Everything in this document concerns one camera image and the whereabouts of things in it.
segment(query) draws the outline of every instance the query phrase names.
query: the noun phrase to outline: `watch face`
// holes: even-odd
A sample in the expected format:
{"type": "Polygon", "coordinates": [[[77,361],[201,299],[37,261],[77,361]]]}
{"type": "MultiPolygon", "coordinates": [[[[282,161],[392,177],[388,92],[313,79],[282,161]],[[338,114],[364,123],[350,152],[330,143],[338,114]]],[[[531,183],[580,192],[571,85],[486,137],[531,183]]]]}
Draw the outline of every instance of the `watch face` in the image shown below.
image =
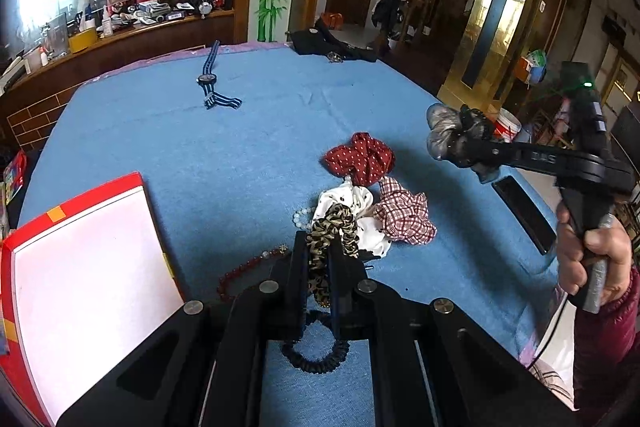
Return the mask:
{"type": "Polygon", "coordinates": [[[213,10],[213,6],[209,1],[201,2],[200,5],[198,6],[198,11],[203,15],[210,14],[211,10],[213,10]]]}

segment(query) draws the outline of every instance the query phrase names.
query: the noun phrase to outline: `leopard print scrunchie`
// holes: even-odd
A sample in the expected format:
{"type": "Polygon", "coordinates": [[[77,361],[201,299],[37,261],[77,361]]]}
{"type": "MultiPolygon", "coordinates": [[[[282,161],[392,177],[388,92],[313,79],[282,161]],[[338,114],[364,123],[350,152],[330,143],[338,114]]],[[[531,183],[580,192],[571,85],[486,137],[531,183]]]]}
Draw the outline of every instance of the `leopard print scrunchie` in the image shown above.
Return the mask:
{"type": "Polygon", "coordinates": [[[334,203],[324,217],[317,219],[306,244],[311,253],[309,259],[309,291],[323,308],[330,305],[329,282],[326,277],[326,249],[335,237],[342,240],[342,252],[351,257],[358,256],[358,226],[348,206],[334,203]]]}

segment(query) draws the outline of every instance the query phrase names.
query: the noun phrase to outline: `metal screw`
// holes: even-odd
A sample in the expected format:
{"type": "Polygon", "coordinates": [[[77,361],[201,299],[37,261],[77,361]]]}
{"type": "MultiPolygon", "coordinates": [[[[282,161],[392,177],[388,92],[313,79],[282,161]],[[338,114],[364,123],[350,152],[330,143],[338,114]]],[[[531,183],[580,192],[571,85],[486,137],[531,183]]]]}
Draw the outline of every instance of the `metal screw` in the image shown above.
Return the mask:
{"type": "Polygon", "coordinates": [[[278,288],[280,286],[278,285],[278,283],[276,283],[275,281],[271,280],[271,279],[267,279],[266,281],[262,281],[260,283],[260,291],[262,293],[274,293],[276,291],[278,291],[278,288]]]}
{"type": "Polygon", "coordinates": [[[189,301],[182,309],[187,315],[197,315],[204,309],[204,305],[200,301],[189,301]]]}
{"type": "Polygon", "coordinates": [[[449,299],[435,299],[433,301],[433,307],[436,308],[437,312],[446,314],[453,311],[453,302],[449,299]]]}
{"type": "Polygon", "coordinates": [[[373,293],[374,291],[376,291],[377,287],[378,285],[376,284],[376,282],[372,281],[371,279],[363,279],[358,283],[358,290],[360,290],[362,293],[373,293]]]}

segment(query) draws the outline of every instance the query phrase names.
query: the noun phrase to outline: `white and red bucket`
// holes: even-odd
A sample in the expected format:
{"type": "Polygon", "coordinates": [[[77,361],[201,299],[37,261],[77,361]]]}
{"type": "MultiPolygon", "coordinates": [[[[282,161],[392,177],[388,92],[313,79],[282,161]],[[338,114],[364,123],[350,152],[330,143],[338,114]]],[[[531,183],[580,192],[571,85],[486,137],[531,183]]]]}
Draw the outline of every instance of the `white and red bucket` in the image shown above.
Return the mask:
{"type": "Polygon", "coordinates": [[[494,136],[503,138],[505,142],[512,142],[521,127],[522,124],[515,116],[506,109],[501,109],[495,121],[494,136]]]}

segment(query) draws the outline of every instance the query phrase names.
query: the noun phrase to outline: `plaid fabric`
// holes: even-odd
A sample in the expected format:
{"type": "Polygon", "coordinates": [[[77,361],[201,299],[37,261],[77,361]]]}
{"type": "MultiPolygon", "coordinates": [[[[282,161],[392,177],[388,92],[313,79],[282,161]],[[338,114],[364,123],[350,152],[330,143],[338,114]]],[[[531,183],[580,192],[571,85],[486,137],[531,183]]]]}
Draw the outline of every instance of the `plaid fabric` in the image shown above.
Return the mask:
{"type": "Polygon", "coordinates": [[[344,178],[351,176],[354,185],[370,187],[387,174],[396,161],[394,152],[368,132],[357,132],[351,137],[351,146],[334,147],[324,155],[328,169],[344,178]]]}
{"type": "Polygon", "coordinates": [[[380,203],[373,207],[373,217],[391,240],[410,245],[426,245],[438,231],[429,221],[427,196],[412,194],[389,176],[380,180],[380,203]]]}

